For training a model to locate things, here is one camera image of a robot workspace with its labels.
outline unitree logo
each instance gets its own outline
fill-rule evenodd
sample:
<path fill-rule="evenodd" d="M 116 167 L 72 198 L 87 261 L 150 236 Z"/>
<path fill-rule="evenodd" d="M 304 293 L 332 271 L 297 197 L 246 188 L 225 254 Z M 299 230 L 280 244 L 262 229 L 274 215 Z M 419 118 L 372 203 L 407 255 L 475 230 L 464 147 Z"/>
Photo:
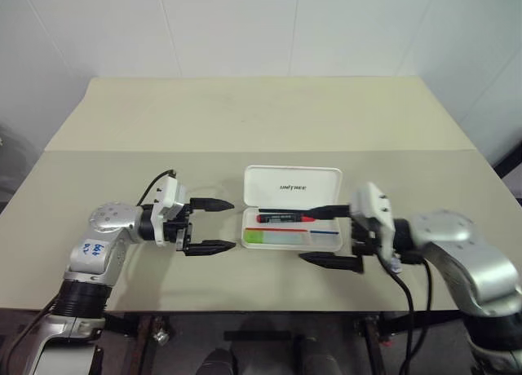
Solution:
<path fill-rule="evenodd" d="M 307 190 L 306 186 L 281 185 L 281 190 Z"/>

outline beige tabletop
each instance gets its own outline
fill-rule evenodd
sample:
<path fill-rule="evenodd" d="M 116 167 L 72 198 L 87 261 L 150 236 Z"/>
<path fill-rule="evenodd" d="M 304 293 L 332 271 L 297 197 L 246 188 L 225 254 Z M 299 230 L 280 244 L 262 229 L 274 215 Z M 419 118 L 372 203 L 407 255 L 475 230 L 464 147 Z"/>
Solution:
<path fill-rule="evenodd" d="M 293 127 L 286 126 L 285 108 Z M 283 125 L 273 123 L 278 118 Z M 221 135 L 210 139 L 213 132 Z M 354 188 L 373 181 L 389 195 L 397 217 L 457 210 L 522 266 L 522 210 L 415 77 L 95 79 L 0 216 L 0 307 L 45 304 L 60 287 L 90 212 L 107 201 L 134 204 L 167 168 L 178 171 L 189 196 L 236 205 L 196 212 L 193 239 L 239 242 L 243 172 L 251 164 L 338 167 L 339 200 L 349 201 Z M 346 238 L 349 224 L 342 223 Z M 346 243 L 342 253 L 349 248 Z M 238 245 L 190 258 L 172 247 L 132 245 L 108 309 L 404 310 L 404 295 L 376 260 L 365 265 L 366 273 L 357 275 L 305 263 L 292 251 Z M 401 276 L 416 308 L 423 308 L 422 268 L 405 267 Z M 434 308 L 454 308 L 438 273 L 435 281 Z"/>

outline red marker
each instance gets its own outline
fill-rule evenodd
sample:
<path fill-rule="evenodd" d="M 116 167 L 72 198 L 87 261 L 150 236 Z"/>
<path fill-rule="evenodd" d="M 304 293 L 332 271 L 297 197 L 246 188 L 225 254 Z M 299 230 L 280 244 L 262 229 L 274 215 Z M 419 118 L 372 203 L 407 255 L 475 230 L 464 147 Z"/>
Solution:
<path fill-rule="evenodd" d="M 310 223 L 314 218 L 302 214 L 258 214 L 255 219 L 258 223 Z"/>

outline robotic arm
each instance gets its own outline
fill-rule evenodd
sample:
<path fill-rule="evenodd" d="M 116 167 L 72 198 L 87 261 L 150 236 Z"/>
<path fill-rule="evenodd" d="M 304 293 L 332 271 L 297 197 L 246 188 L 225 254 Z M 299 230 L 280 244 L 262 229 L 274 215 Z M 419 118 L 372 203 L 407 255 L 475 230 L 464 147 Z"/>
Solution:
<path fill-rule="evenodd" d="M 158 181 L 152 205 L 111 202 L 92 213 L 85 234 L 73 248 L 54 305 L 40 322 L 25 375 L 58 374 L 62 370 L 66 371 L 63 373 L 89 373 L 93 360 L 55 354 L 54 342 L 82 342 L 83 354 L 92 359 L 95 346 L 90 342 L 97 339 L 104 328 L 105 304 L 120 276 L 130 244 L 154 240 L 158 246 L 165 246 L 166 241 L 171 241 L 175 242 L 176 250 L 186 255 L 217 254 L 235 246 L 224 240 L 191 243 L 189 215 L 194 210 L 220 211 L 233 205 L 209 198 L 192 198 L 186 204 L 185 193 L 185 187 L 172 173 Z M 78 369 L 78 365 L 86 364 L 85 368 Z M 71 368 L 81 372 L 71 372 Z"/>
<path fill-rule="evenodd" d="M 358 189 L 350 207 L 333 205 L 305 213 L 313 218 L 352 218 L 355 257 L 307 253 L 300 257 L 328 268 L 362 273 L 362 256 L 378 254 L 392 270 L 396 256 L 412 251 L 443 276 L 462 312 L 469 344 L 482 374 L 522 373 L 522 294 L 518 273 L 489 245 L 467 217 L 448 210 L 393 219 L 387 196 L 372 183 Z"/>

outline black cable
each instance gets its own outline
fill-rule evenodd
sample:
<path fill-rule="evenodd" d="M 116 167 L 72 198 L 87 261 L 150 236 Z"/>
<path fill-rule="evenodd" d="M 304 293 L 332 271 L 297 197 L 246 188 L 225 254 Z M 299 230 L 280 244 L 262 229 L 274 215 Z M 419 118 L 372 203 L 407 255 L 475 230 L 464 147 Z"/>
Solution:
<path fill-rule="evenodd" d="M 145 200 L 145 197 L 148 195 L 148 193 L 150 192 L 150 189 L 153 188 L 154 184 L 158 181 L 158 179 L 160 179 L 161 177 L 164 177 L 165 175 L 171 175 L 173 177 L 176 176 L 176 173 L 174 170 L 170 169 L 170 170 L 167 170 L 167 171 L 163 171 L 161 174 L 159 174 L 155 179 L 153 179 L 153 181 L 147 186 L 147 188 L 145 189 L 145 192 L 144 194 L 141 196 L 141 198 L 139 199 L 138 201 L 138 204 L 136 204 L 136 206 L 140 206 L 142 202 L 144 202 Z"/>
<path fill-rule="evenodd" d="M 424 317 L 424 326 L 422 327 L 422 331 L 420 335 L 418 336 L 418 340 L 415 343 L 415 346 L 413 350 L 411 351 L 411 355 L 409 356 L 409 362 L 415 357 L 415 355 L 421 350 L 422 345 L 424 343 L 424 340 L 427 336 L 427 331 L 430 328 L 429 321 L 430 321 L 430 313 L 431 313 L 431 301 L 433 299 L 433 277 L 431 276 L 431 269 L 430 264 L 423 259 L 422 264 L 424 265 L 424 268 L 426 269 L 426 279 L 427 279 L 427 303 L 426 303 L 426 316 Z M 409 362 L 405 361 L 402 362 L 402 365 L 400 366 L 399 373 L 402 373 L 406 366 L 409 366 Z"/>
<path fill-rule="evenodd" d="M 54 296 L 46 305 L 43 307 L 40 312 L 31 320 L 31 322 L 25 327 L 24 330 L 15 338 L 15 341 L 7 348 L 3 357 L 2 357 L 2 375 L 9 375 L 9 362 L 11 361 L 11 356 L 16 347 L 22 342 L 22 340 L 27 336 L 27 334 L 31 331 L 31 329 L 49 312 L 51 307 L 55 304 L 55 300 L 58 295 Z"/>
<path fill-rule="evenodd" d="M 406 300 L 408 301 L 408 316 L 409 316 L 409 326 L 408 326 L 408 337 L 406 340 L 406 357 L 405 357 L 405 365 L 401 367 L 399 371 L 399 375 L 409 375 L 409 362 L 411 361 L 411 346 L 414 339 L 414 327 L 415 327 L 415 318 L 414 318 L 414 300 L 411 296 L 411 292 L 409 291 L 408 286 L 405 284 L 400 277 L 393 272 L 393 270 L 389 267 L 389 265 L 384 261 L 383 256 L 379 251 L 375 252 L 377 254 L 377 259 L 380 262 L 383 269 L 386 273 L 402 288 L 406 295 Z"/>

